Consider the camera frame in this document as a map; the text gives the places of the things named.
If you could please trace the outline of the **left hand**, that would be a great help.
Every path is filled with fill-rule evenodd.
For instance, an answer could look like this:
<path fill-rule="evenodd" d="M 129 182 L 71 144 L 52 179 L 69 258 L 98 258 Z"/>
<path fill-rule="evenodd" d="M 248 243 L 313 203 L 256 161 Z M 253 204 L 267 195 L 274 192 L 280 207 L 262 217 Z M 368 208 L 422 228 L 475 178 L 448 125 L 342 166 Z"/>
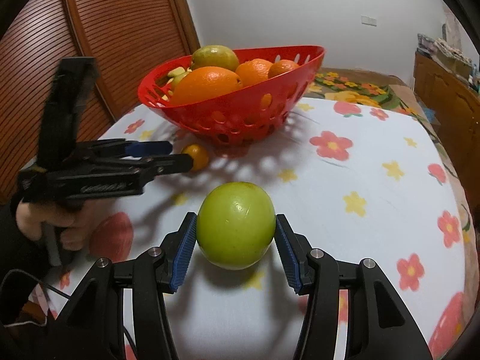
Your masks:
<path fill-rule="evenodd" d="M 95 230 L 95 217 L 107 207 L 108 201 L 87 201 L 79 211 L 69 212 L 55 203 L 30 203 L 21 201 L 16 208 L 19 230 L 32 241 L 39 241 L 42 225 L 64 228 L 60 235 L 65 250 L 83 249 Z"/>

